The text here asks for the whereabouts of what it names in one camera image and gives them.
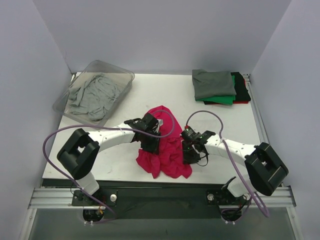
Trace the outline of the pink t-shirt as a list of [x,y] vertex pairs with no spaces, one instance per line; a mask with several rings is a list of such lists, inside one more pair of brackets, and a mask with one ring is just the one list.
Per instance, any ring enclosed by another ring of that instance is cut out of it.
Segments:
[[160,173],[177,179],[189,178],[192,167],[183,163],[182,128],[169,108],[160,105],[148,111],[155,118],[163,120],[159,131],[162,135],[170,134],[159,139],[159,153],[150,153],[139,149],[136,158],[137,164],[156,179]]

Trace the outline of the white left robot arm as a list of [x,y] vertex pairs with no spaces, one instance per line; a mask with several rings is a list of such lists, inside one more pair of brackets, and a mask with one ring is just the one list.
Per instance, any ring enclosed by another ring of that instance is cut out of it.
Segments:
[[162,125],[163,120],[147,113],[143,118],[126,120],[111,130],[87,132],[79,128],[60,149],[57,159],[85,190],[83,200],[95,206],[101,201],[101,193],[91,170],[98,153],[120,144],[140,142],[143,151],[158,154]]

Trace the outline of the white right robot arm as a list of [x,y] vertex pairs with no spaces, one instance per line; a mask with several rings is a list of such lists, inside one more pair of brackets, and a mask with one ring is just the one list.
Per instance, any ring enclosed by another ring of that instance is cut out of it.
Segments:
[[225,159],[232,157],[234,162],[244,166],[247,174],[243,180],[235,177],[221,192],[222,200],[233,204],[240,196],[248,194],[246,186],[252,192],[271,196],[277,187],[289,174],[289,170],[275,150],[266,142],[260,145],[244,144],[229,139],[222,140],[212,131],[195,132],[186,126],[181,133],[183,160],[186,164],[195,164],[200,161],[200,153],[206,159],[209,155],[220,156]]

